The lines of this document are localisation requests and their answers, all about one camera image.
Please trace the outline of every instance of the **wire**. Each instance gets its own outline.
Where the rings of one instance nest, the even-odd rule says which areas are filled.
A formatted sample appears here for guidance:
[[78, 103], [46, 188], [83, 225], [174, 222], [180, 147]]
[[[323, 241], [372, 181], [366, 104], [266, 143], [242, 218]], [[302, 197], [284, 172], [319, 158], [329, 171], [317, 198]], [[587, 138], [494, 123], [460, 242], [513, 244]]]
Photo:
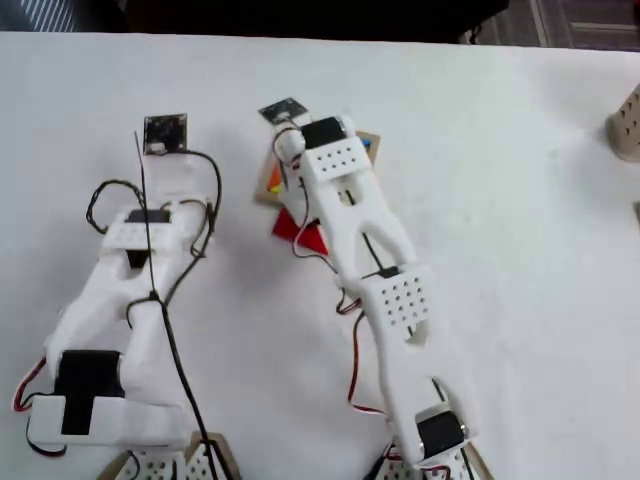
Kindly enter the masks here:
[[349, 385], [349, 392], [347, 393], [347, 402], [349, 402], [349, 405], [351, 405], [355, 410], [361, 413], [367, 413], [370, 415], [383, 415], [386, 417], [387, 414], [382, 410], [353, 403], [353, 394], [356, 391], [356, 385], [358, 383], [358, 365], [360, 357], [358, 351], [358, 326], [360, 325], [360, 322], [363, 318], [364, 312], [360, 312], [360, 315], [358, 315], [358, 318], [353, 324], [353, 371], [351, 373], [351, 384]]
[[151, 277], [151, 293], [157, 296], [155, 275], [153, 274], [153, 251], [151, 250], [151, 232], [149, 230], [149, 205], [147, 204], [147, 182], [144, 178], [144, 164], [142, 163], [142, 153], [140, 153], [140, 142], [138, 132], [133, 132], [136, 139], [136, 151], [138, 152], [138, 162], [140, 163], [140, 179], [142, 180], [142, 209], [144, 211], [145, 233], [147, 234], [147, 250], [149, 253], [149, 276]]
[[29, 417], [29, 419], [27, 420], [27, 428], [25, 429], [24, 436], [27, 439], [27, 444], [29, 445], [29, 447], [31, 447], [31, 450], [33, 450], [34, 452], [42, 455], [43, 457], [47, 457], [47, 458], [60, 458], [65, 453], [67, 453], [67, 446], [66, 445], [64, 447], [62, 447], [60, 450], [45, 450], [44, 448], [39, 447], [35, 443], [33, 443], [29, 439], [29, 424], [30, 423], [31, 423], [31, 417]]
[[191, 252], [191, 255], [194, 256], [194, 257], [205, 258], [204, 251], [198, 250], [196, 248], [196, 242], [200, 239], [200, 237], [202, 236], [202, 233], [204, 232], [205, 227], [207, 226], [209, 210], [207, 209], [207, 204], [206, 203], [204, 203], [202, 200], [198, 200], [196, 198], [188, 198], [186, 200], [181, 200], [180, 201], [181, 205], [186, 205], [186, 204], [189, 204], [189, 203], [197, 203], [198, 205], [200, 205], [204, 209], [204, 215], [202, 217], [202, 222], [200, 223], [200, 228], [198, 228], [198, 233], [193, 238], [193, 242], [191, 242], [191, 246], [189, 247], [189, 251]]
[[96, 190], [93, 192], [93, 195], [91, 195], [91, 200], [89, 200], [89, 206], [87, 207], [87, 213], [85, 215], [89, 225], [91, 225], [93, 228], [95, 228], [96, 231], [98, 233], [101, 233], [102, 235], [107, 233], [108, 227], [100, 227], [95, 222], [95, 220], [93, 218], [93, 207], [95, 206], [96, 202], [98, 201], [98, 198], [100, 198], [100, 194], [102, 193], [102, 191], [105, 188], [107, 188], [109, 185], [121, 185], [123, 187], [127, 187], [128, 189], [133, 191], [134, 195], [136, 196], [136, 200], [138, 200], [138, 203], [140, 204], [140, 207], [143, 206], [142, 205], [142, 202], [143, 202], [142, 192], [140, 192], [140, 189], [138, 187], [136, 187], [133, 183], [127, 182], [126, 180], [118, 180], [118, 179], [112, 179], [112, 180], [107, 180], [106, 182], [102, 182], [98, 186], [98, 188], [96, 188]]
[[[160, 210], [165, 210], [168, 206], [171, 205], [171, 203], [172, 202], [164, 202], [162, 205], [160, 205]], [[197, 198], [187, 198], [185, 200], [181, 200], [178, 203], [180, 203], [181, 205], [185, 205], [187, 203], [197, 203], [200, 206], [202, 206], [202, 208], [204, 208], [205, 216], [202, 218], [202, 224], [198, 229], [197, 235], [194, 237], [193, 242], [191, 242], [191, 247], [189, 247], [189, 251], [191, 252], [191, 255], [193, 255], [194, 257], [197, 257], [199, 255], [202, 255], [203, 257], [205, 257], [204, 252], [201, 252], [196, 248], [196, 242], [200, 239], [200, 237], [202, 236], [202, 232], [204, 232], [204, 229], [207, 226], [207, 204], [204, 203], [202, 200], [198, 200]]]
[[304, 201], [305, 201], [305, 212], [304, 212], [304, 219], [302, 220], [302, 225], [300, 227], [300, 230], [298, 230], [298, 233], [296, 234], [295, 238], [293, 239], [293, 243], [291, 243], [291, 251], [293, 252], [293, 254], [298, 257], [298, 258], [319, 258], [320, 260], [322, 260], [330, 269], [333, 273], [335, 273], [336, 275], [338, 274], [338, 270], [336, 270], [336, 268], [331, 265], [331, 262], [329, 262], [329, 260], [327, 260], [324, 256], [318, 254], [318, 253], [310, 253], [307, 255], [301, 255], [300, 253], [298, 253], [296, 247], [298, 246], [298, 241], [300, 240], [300, 237], [302, 236], [302, 234], [305, 232], [305, 230], [309, 227], [309, 225], [307, 225], [307, 222], [309, 221], [309, 194], [307, 193], [307, 187], [304, 185], [304, 180], [301, 178], [300, 179], [300, 187], [302, 188], [302, 191], [304, 192]]
[[344, 288], [341, 288], [340, 290], [342, 290], [342, 298], [336, 305], [336, 313], [338, 315], [349, 315], [362, 306], [362, 301], [359, 298], [356, 298], [353, 302], [343, 308], [342, 306], [347, 298], [347, 292]]
[[42, 357], [18, 384], [18, 388], [13, 394], [13, 401], [11, 402], [14, 412], [26, 412], [31, 408], [31, 400], [33, 399], [33, 397], [36, 395], [40, 395], [40, 392], [36, 392], [28, 395], [24, 400], [22, 399], [22, 395], [24, 395], [24, 391], [27, 388], [27, 385], [29, 385], [29, 383], [31, 383], [31, 381], [38, 376], [38, 373], [40, 373], [46, 363], [46, 357]]
[[[355, 205], [356, 201], [351, 195], [351, 192], [349, 190], [345, 190], [345, 192], [347, 194], [347, 197], [349, 198], [349, 202], [351, 203], [351, 205]], [[367, 245], [367, 248], [369, 249], [369, 253], [371, 253], [371, 256], [373, 257], [373, 261], [376, 262], [376, 265], [378, 266], [378, 270], [384, 270], [384, 267], [382, 266], [382, 262], [380, 261], [380, 257], [378, 257], [375, 250], [373, 249], [373, 245], [371, 245], [371, 240], [369, 240], [369, 235], [362, 232], [362, 238], [364, 238], [364, 243]]]
[[478, 35], [482, 33], [482, 24], [478, 24], [471, 30], [471, 35], [469, 36], [469, 43], [471, 45], [478, 44]]
[[140, 470], [141, 470], [140, 460], [138, 460], [138, 457], [136, 457], [136, 455], [133, 453], [132, 450], [127, 450], [127, 453], [129, 454], [133, 462], [136, 464], [136, 473], [129, 480], [136, 480], [136, 478], [138, 478], [138, 475], [140, 475]]
[[[180, 277], [178, 277], [178, 279], [176, 280], [176, 282], [174, 283], [173, 287], [170, 289], [169, 294], [167, 294], [167, 298], [165, 299], [165, 301], [163, 302], [160, 299], [160, 296], [158, 295], [158, 292], [155, 288], [155, 281], [153, 278], [153, 268], [152, 268], [152, 248], [151, 248], [151, 236], [149, 233], [149, 212], [148, 212], [148, 207], [147, 207], [147, 198], [146, 198], [146, 185], [145, 185], [145, 176], [144, 176], [144, 164], [142, 162], [142, 154], [140, 153], [140, 143], [138, 141], [138, 134], [136, 132], [134, 132], [135, 134], [135, 140], [136, 140], [136, 147], [137, 147], [137, 151], [138, 151], [138, 159], [140, 161], [140, 177], [142, 180], [142, 195], [143, 195], [143, 203], [144, 203], [144, 210], [145, 210], [145, 229], [147, 231], [147, 249], [149, 252], [149, 274], [151, 275], [151, 286], [152, 286], [152, 290], [149, 293], [149, 296], [146, 299], [141, 299], [141, 300], [135, 300], [133, 303], [134, 305], [140, 304], [140, 303], [144, 303], [145, 301], [148, 302], [156, 302], [160, 305], [160, 309], [162, 312], [162, 320], [164, 323], [164, 327], [165, 330], [167, 332], [167, 339], [169, 340], [169, 348], [171, 350], [171, 356], [173, 357], [173, 362], [176, 366], [176, 371], [178, 373], [178, 377], [180, 378], [180, 383], [182, 384], [182, 387], [185, 391], [185, 394], [187, 396], [187, 399], [189, 400], [189, 403], [191, 404], [191, 408], [193, 409], [193, 414], [196, 417], [196, 422], [198, 424], [198, 429], [200, 430], [200, 435], [203, 439], [203, 441], [206, 441], [205, 443], [205, 454], [207, 456], [207, 460], [209, 463], [209, 469], [211, 470], [211, 476], [213, 477], [214, 480], [218, 479], [218, 474], [216, 472], [216, 467], [215, 467], [215, 463], [213, 461], [213, 453], [211, 452], [211, 447], [212, 447], [212, 442], [209, 440], [209, 436], [207, 434], [207, 429], [204, 425], [204, 421], [202, 420], [202, 415], [200, 414], [200, 408], [198, 407], [198, 403], [196, 402], [196, 399], [193, 395], [193, 391], [191, 390], [191, 386], [189, 384], [189, 381], [187, 380], [184, 368], [182, 367], [182, 361], [180, 359], [180, 354], [178, 353], [178, 345], [176, 343], [175, 340], [175, 336], [173, 334], [173, 327], [171, 326], [171, 321], [169, 319], [169, 311], [167, 308], [167, 305], [169, 304], [169, 302], [171, 301], [171, 298], [173, 297], [173, 294], [175, 293], [175, 291], [177, 290], [177, 287], [180, 285], [180, 283], [182, 282], [182, 280], [184, 280], [184, 278], [186, 277], [186, 275], [191, 271], [191, 269], [195, 266], [195, 264], [202, 258], [202, 256], [198, 256], [195, 257], [191, 263], [189, 264], [189, 266], [185, 269], [185, 271], [182, 273], [182, 275]], [[200, 152], [196, 152], [193, 150], [180, 150], [177, 153], [187, 153], [187, 154], [192, 154], [192, 155], [198, 155], [201, 156], [207, 160], [209, 160], [211, 162], [211, 164], [214, 167], [214, 170], [216, 172], [216, 177], [218, 179], [218, 192], [217, 192], [217, 199], [216, 199], [216, 206], [215, 209], [213, 209], [211, 207], [211, 203], [208, 203], [207, 205], [207, 211], [208, 211], [208, 225], [209, 225], [209, 230], [207, 232], [207, 236], [205, 237], [203, 246], [202, 246], [202, 251], [206, 250], [207, 244], [209, 242], [209, 239], [211, 238], [211, 235], [213, 233], [213, 229], [215, 227], [215, 220], [217, 218], [218, 215], [218, 211], [220, 209], [220, 200], [221, 200], [221, 196], [222, 196], [222, 179], [220, 176], [220, 171], [218, 169], [218, 166], [216, 164], [216, 162], [209, 157], [208, 155], [205, 155], [203, 153]], [[131, 311], [131, 307], [133, 305], [128, 305], [127, 306], [127, 315], [130, 313]], [[231, 473], [229, 471], [228, 466], [226, 465], [226, 462], [224, 462], [223, 457], [221, 455], [220, 452], [220, 448], [218, 447], [217, 443], [214, 441], [213, 442], [213, 448], [216, 451], [216, 455], [218, 456], [218, 458], [220, 459], [220, 463], [222, 465], [222, 469], [224, 470], [225, 476], [227, 478], [231, 478]]]
[[469, 473], [469, 480], [475, 480], [475, 476], [473, 475], [473, 471], [471, 471], [471, 465], [469, 465], [469, 458], [467, 457], [467, 452], [464, 451], [464, 447], [460, 449], [460, 453], [462, 454], [462, 459], [464, 460], [464, 466], [467, 467], [467, 472]]

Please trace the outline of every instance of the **white surface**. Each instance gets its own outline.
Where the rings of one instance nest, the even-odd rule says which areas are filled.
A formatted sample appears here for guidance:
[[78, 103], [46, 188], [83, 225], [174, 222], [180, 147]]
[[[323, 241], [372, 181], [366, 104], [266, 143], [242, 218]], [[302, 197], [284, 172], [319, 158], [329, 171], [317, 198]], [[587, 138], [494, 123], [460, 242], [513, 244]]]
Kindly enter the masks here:
[[[270, 146], [256, 111], [293, 96], [382, 135], [376, 172], [466, 348], [477, 446], [495, 476], [640, 468], [640, 170], [616, 159], [602, 128], [637, 84], [639, 56], [2, 34], [0, 65], [5, 398], [95, 264], [91, 192], [105, 178], [137, 180], [131, 131], [144, 116], [188, 112], [189, 145], [219, 159], [225, 186], [209, 259], [172, 308], [207, 426], [247, 479], [364, 474], [388, 437], [383, 420], [346, 405], [351, 319], [334, 313], [329, 270], [293, 258], [269, 235], [275, 213], [252, 202]], [[97, 218], [111, 220], [116, 196]], [[376, 405], [363, 337], [358, 400]], [[91, 478], [112, 458], [90, 448], [38, 458], [25, 416], [6, 409], [0, 420], [7, 478]]]

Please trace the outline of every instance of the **black wire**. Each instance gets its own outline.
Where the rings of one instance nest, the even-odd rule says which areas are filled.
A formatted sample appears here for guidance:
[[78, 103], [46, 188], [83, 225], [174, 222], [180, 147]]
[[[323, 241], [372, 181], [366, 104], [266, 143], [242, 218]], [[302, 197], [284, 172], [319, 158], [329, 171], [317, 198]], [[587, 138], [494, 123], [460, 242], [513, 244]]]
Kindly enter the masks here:
[[43, 397], [47, 397], [49, 395], [53, 395], [52, 393], [43, 393], [43, 392], [33, 392], [30, 393], [29, 395], [27, 395], [26, 397], [24, 397], [22, 399], [22, 402], [20, 402], [20, 408], [24, 408], [27, 406], [27, 404], [29, 403], [29, 400], [31, 400], [33, 397], [37, 396], [37, 395], [42, 395]]
[[[198, 250], [196, 248], [196, 242], [200, 239], [200, 237], [202, 236], [202, 232], [204, 232], [204, 229], [207, 226], [207, 205], [202, 200], [198, 200], [197, 198], [187, 198], [185, 200], [181, 200], [178, 203], [180, 203], [181, 205], [184, 205], [186, 203], [197, 203], [202, 208], [204, 208], [205, 215], [202, 218], [202, 223], [200, 224], [200, 228], [198, 229], [198, 233], [194, 237], [193, 242], [191, 242], [191, 246], [189, 247], [189, 251], [191, 252], [191, 255], [193, 255], [194, 257], [200, 256], [200, 255], [202, 257], [205, 257], [206, 255], [204, 254], [204, 252], [201, 252], [200, 250]], [[160, 205], [160, 210], [164, 210], [170, 205], [171, 205], [171, 202], [164, 202], [162, 205]]]
[[142, 154], [140, 153], [140, 143], [138, 142], [138, 133], [134, 132], [136, 137], [136, 150], [138, 151], [138, 162], [140, 163], [140, 179], [142, 181], [142, 209], [144, 211], [144, 225], [147, 234], [147, 250], [149, 256], [149, 276], [151, 277], [151, 293], [158, 296], [156, 290], [155, 276], [153, 275], [153, 251], [151, 250], [151, 233], [149, 232], [149, 205], [147, 204], [147, 182], [144, 178], [144, 164], [142, 163]]
[[[351, 192], [349, 190], [346, 190], [346, 193], [347, 193], [347, 197], [349, 197], [349, 202], [351, 202], [351, 205], [355, 205], [356, 201], [351, 195]], [[378, 257], [375, 250], [373, 249], [373, 245], [371, 245], [371, 240], [369, 240], [369, 235], [362, 232], [362, 238], [364, 238], [364, 243], [367, 245], [367, 248], [369, 249], [369, 253], [371, 253], [371, 256], [373, 257], [373, 261], [376, 262], [376, 265], [378, 266], [378, 270], [384, 270], [384, 267], [382, 266], [382, 262], [380, 261], [380, 258]]]
[[191, 255], [193, 255], [194, 257], [205, 257], [204, 251], [203, 250], [198, 250], [196, 248], [196, 242], [198, 240], [200, 240], [200, 237], [202, 236], [202, 233], [204, 232], [205, 227], [207, 226], [208, 223], [208, 219], [209, 219], [209, 209], [207, 208], [207, 204], [204, 203], [202, 200], [198, 200], [196, 198], [187, 198], [186, 200], [181, 200], [180, 204], [181, 205], [185, 205], [188, 203], [197, 203], [198, 205], [200, 205], [203, 209], [204, 209], [204, 216], [202, 217], [202, 222], [200, 223], [200, 228], [198, 229], [198, 233], [196, 234], [196, 236], [193, 239], [193, 242], [191, 242], [191, 247], [189, 247], [189, 251], [191, 252]]
[[[174, 283], [173, 287], [170, 289], [169, 294], [167, 294], [167, 298], [165, 299], [165, 301], [163, 302], [160, 299], [160, 296], [158, 295], [158, 292], [155, 288], [155, 282], [154, 282], [154, 278], [153, 278], [153, 269], [151, 268], [151, 236], [149, 234], [149, 215], [148, 215], [148, 208], [147, 208], [147, 198], [146, 198], [146, 185], [145, 185], [145, 177], [144, 177], [144, 164], [142, 162], [142, 155], [140, 153], [140, 146], [139, 146], [139, 142], [138, 142], [138, 135], [137, 133], [135, 134], [135, 138], [136, 138], [136, 147], [138, 150], [138, 158], [140, 161], [140, 176], [141, 176], [141, 180], [142, 180], [142, 195], [143, 195], [143, 202], [144, 202], [144, 210], [145, 210], [145, 228], [147, 231], [147, 249], [149, 252], [149, 273], [151, 275], [151, 285], [152, 285], [152, 291], [149, 293], [149, 296], [146, 299], [142, 299], [142, 301], [139, 300], [135, 300], [134, 304], [139, 304], [139, 303], [143, 303], [143, 301], [149, 301], [149, 302], [157, 302], [160, 305], [160, 309], [162, 311], [162, 320], [164, 323], [164, 327], [165, 330], [167, 332], [167, 339], [169, 340], [169, 347], [171, 350], [171, 355], [173, 357], [173, 362], [176, 366], [176, 371], [178, 373], [178, 377], [180, 378], [180, 383], [182, 384], [182, 387], [184, 388], [185, 394], [187, 396], [187, 399], [189, 400], [189, 403], [191, 404], [191, 408], [193, 409], [193, 413], [194, 416], [196, 417], [196, 422], [198, 423], [198, 429], [200, 430], [200, 435], [202, 437], [203, 440], [206, 441], [205, 444], [205, 454], [207, 456], [207, 460], [209, 463], [209, 469], [211, 470], [211, 475], [213, 477], [214, 480], [218, 479], [218, 475], [216, 472], [216, 467], [215, 467], [215, 463], [213, 461], [213, 454], [211, 452], [211, 441], [209, 440], [209, 436], [207, 434], [207, 429], [204, 425], [204, 421], [202, 420], [202, 415], [200, 414], [200, 408], [198, 407], [198, 403], [196, 402], [196, 399], [193, 395], [193, 392], [191, 390], [191, 386], [189, 384], [189, 381], [187, 380], [186, 374], [184, 372], [184, 368], [182, 367], [182, 361], [180, 359], [180, 354], [178, 353], [178, 345], [176, 343], [175, 340], [175, 336], [173, 334], [173, 327], [171, 326], [171, 321], [169, 319], [169, 311], [167, 309], [167, 305], [169, 304], [169, 302], [171, 301], [171, 298], [173, 298], [173, 294], [175, 293], [175, 291], [177, 290], [177, 287], [180, 285], [180, 283], [182, 282], [182, 280], [184, 280], [184, 278], [187, 276], [187, 274], [191, 271], [191, 269], [193, 269], [193, 267], [196, 265], [196, 263], [202, 258], [202, 256], [198, 256], [196, 258], [194, 258], [191, 263], [189, 264], [189, 266], [185, 269], [185, 271], [182, 273], [182, 275], [180, 277], [178, 277], [178, 279], [176, 280], [176, 282]], [[213, 234], [213, 230], [215, 227], [215, 220], [217, 219], [218, 216], [218, 212], [220, 210], [220, 201], [221, 201], [221, 196], [222, 196], [222, 178], [220, 175], [220, 170], [218, 169], [218, 165], [216, 164], [216, 162], [209, 157], [206, 154], [203, 154], [201, 152], [197, 152], [194, 150], [179, 150], [175, 153], [186, 153], [186, 154], [191, 154], [191, 155], [197, 155], [200, 157], [203, 157], [205, 159], [207, 159], [211, 165], [213, 166], [215, 172], [216, 172], [216, 178], [218, 181], [218, 191], [217, 191], [217, 198], [216, 198], [216, 206], [215, 208], [212, 208], [211, 203], [209, 202], [207, 204], [207, 211], [208, 211], [208, 226], [209, 226], [209, 230], [207, 231], [207, 236], [205, 237], [204, 243], [202, 245], [202, 251], [206, 250], [207, 244], [209, 242], [209, 239], [211, 238], [211, 235]], [[131, 307], [133, 305], [128, 305], [127, 306], [127, 315], [130, 313], [131, 311]], [[229, 471], [229, 467], [226, 465], [226, 462], [223, 461], [223, 457], [221, 456], [221, 452], [219, 447], [217, 446], [217, 444], [214, 442], [213, 445], [214, 450], [216, 451], [216, 455], [218, 456], [220, 463], [222, 465], [222, 469], [224, 470], [225, 476], [227, 478], [231, 478], [231, 472]]]
[[469, 36], [469, 43], [471, 45], [477, 45], [478, 35], [480, 35], [481, 33], [482, 33], [482, 24], [479, 24], [473, 27], [473, 29], [471, 30], [471, 35]]
[[95, 228], [96, 231], [98, 233], [101, 233], [102, 235], [107, 233], [108, 227], [100, 227], [95, 222], [93, 218], [93, 207], [98, 201], [98, 198], [100, 198], [100, 194], [102, 193], [102, 191], [105, 188], [107, 188], [109, 185], [121, 185], [123, 187], [127, 187], [128, 189], [132, 190], [134, 195], [136, 196], [136, 199], [138, 200], [138, 203], [140, 204], [140, 207], [143, 206], [142, 192], [140, 192], [140, 189], [136, 187], [133, 183], [127, 182], [126, 180], [118, 180], [118, 179], [112, 179], [112, 180], [107, 180], [106, 182], [102, 182], [100, 186], [98, 186], [98, 188], [95, 189], [95, 191], [93, 192], [93, 195], [91, 195], [91, 200], [89, 201], [89, 206], [87, 207], [87, 213], [85, 215], [89, 225]]
[[31, 450], [33, 450], [34, 452], [42, 455], [43, 457], [47, 457], [47, 458], [60, 458], [65, 453], [67, 453], [67, 446], [66, 445], [64, 447], [62, 447], [60, 450], [45, 450], [44, 448], [39, 447], [35, 443], [33, 443], [29, 439], [29, 424], [30, 423], [31, 423], [31, 417], [29, 417], [27, 419], [27, 428], [25, 429], [24, 436], [27, 439], [27, 445], [29, 445]]
[[[302, 191], [304, 192], [304, 201], [305, 201], [305, 212], [304, 212], [304, 220], [302, 220], [302, 225], [300, 226], [300, 228], [302, 230], [306, 230], [310, 225], [307, 225], [307, 221], [309, 220], [309, 194], [307, 193], [307, 187], [304, 185], [304, 180], [302, 180], [302, 178], [300, 179], [300, 187], [302, 188]], [[329, 262], [329, 260], [327, 260], [323, 255], [320, 255], [319, 253], [310, 253], [308, 255], [300, 255], [298, 252], [296, 252], [296, 239], [293, 239], [293, 242], [291, 242], [291, 251], [293, 252], [293, 254], [298, 257], [298, 258], [319, 258], [320, 260], [322, 260], [327, 267], [329, 267], [331, 269], [331, 271], [333, 273], [335, 273], [336, 275], [338, 274], [338, 270], [336, 270], [336, 268], [331, 265], [331, 262]]]
[[140, 460], [138, 460], [138, 457], [136, 457], [136, 455], [133, 453], [132, 450], [127, 450], [127, 453], [129, 454], [133, 462], [136, 464], [136, 473], [129, 480], [136, 480], [136, 478], [138, 478], [138, 475], [140, 475], [140, 470], [141, 470]]
[[464, 460], [464, 466], [467, 467], [467, 472], [469, 472], [469, 480], [475, 480], [475, 476], [471, 471], [471, 465], [469, 465], [469, 459], [467, 458], [467, 452], [464, 451], [464, 448], [460, 449], [460, 453], [462, 454], [462, 459]]

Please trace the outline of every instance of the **red wire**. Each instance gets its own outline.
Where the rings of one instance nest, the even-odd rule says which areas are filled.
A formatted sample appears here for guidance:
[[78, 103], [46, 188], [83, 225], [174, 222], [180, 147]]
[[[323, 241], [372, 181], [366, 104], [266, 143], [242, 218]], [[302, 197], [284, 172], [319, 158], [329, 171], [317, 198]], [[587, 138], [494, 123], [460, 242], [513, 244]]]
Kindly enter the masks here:
[[359, 358], [360, 358], [360, 353], [358, 351], [358, 325], [360, 325], [360, 322], [362, 321], [363, 318], [364, 318], [364, 312], [358, 315], [357, 320], [353, 324], [353, 372], [351, 374], [351, 385], [349, 385], [349, 393], [347, 393], [347, 401], [349, 402], [349, 405], [351, 405], [354, 409], [356, 409], [359, 412], [380, 414], [386, 417], [387, 414], [384, 413], [382, 410], [378, 410], [377, 408], [367, 407], [364, 405], [358, 405], [353, 403], [353, 394], [356, 391], [356, 385], [358, 383], [358, 365], [359, 365]]
[[26, 404], [22, 403], [22, 395], [24, 394], [24, 390], [25, 390], [25, 388], [27, 388], [27, 385], [34, 378], [36, 378], [36, 376], [38, 375], [38, 373], [40, 373], [40, 370], [42, 370], [42, 368], [45, 366], [46, 363], [47, 363], [46, 357], [42, 357], [40, 359], [40, 361], [34, 365], [34, 367], [27, 374], [27, 376], [24, 377], [24, 380], [22, 380], [20, 385], [18, 385], [18, 389], [16, 390], [16, 393], [13, 396], [13, 411], [14, 412], [26, 412], [27, 410], [29, 410], [31, 408], [32, 402], [29, 402], [29, 403], [26, 403]]

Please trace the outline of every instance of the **white 3d-printed part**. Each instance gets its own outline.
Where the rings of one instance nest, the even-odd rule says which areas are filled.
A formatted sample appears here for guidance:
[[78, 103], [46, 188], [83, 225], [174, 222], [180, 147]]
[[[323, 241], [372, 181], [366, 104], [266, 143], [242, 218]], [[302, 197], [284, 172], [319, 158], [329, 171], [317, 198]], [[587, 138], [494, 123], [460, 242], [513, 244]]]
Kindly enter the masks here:
[[[309, 217], [320, 220], [339, 285], [352, 298], [362, 299], [376, 342], [385, 410], [402, 455], [416, 467], [425, 466], [460, 448], [474, 434], [473, 396], [464, 367], [456, 364], [455, 342], [446, 319], [427, 316], [429, 268], [417, 262], [413, 245], [389, 209], [352, 123], [342, 118], [342, 124], [351, 125], [346, 139], [308, 150], [299, 131], [278, 134], [275, 149], [283, 158], [289, 179], [280, 198], [288, 209], [299, 210], [304, 191], [298, 185], [303, 182]], [[340, 199], [339, 192], [345, 186], [353, 194], [353, 205]], [[390, 278], [362, 278], [355, 261], [362, 233], [392, 256], [398, 272], [390, 272]], [[447, 392], [444, 400], [432, 379]], [[464, 424], [465, 439], [449, 450], [428, 454], [417, 425], [448, 410]]]
[[301, 163], [302, 175], [314, 183], [333, 180], [358, 170], [371, 168], [371, 160], [358, 137], [314, 148]]
[[[450, 453], [446, 461], [440, 465], [449, 467], [450, 480], [471, 480], [460, 450]], [[469, 466], [474, 480], [484, 480], [472, 465]], [[445, 480], [447, 478], [446, 472], [443, 470], [415, 470], [402, 460], [386, 459], [376, 475], [376, 480], [423, 480], [423, 473], [426, 480]]]

